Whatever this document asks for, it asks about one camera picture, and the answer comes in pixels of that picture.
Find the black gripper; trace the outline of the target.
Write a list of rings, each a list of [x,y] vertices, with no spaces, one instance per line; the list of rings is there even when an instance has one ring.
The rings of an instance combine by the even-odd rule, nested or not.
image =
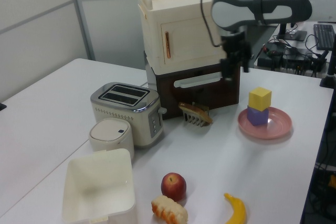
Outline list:
[[[250,47],[246,41],[245,32],[222,36],[222,48],[227,56],[227,58],[220,60],[223,79],[233,80],[236,67],[235,57],[241,58],[244,72],[249,72]]]

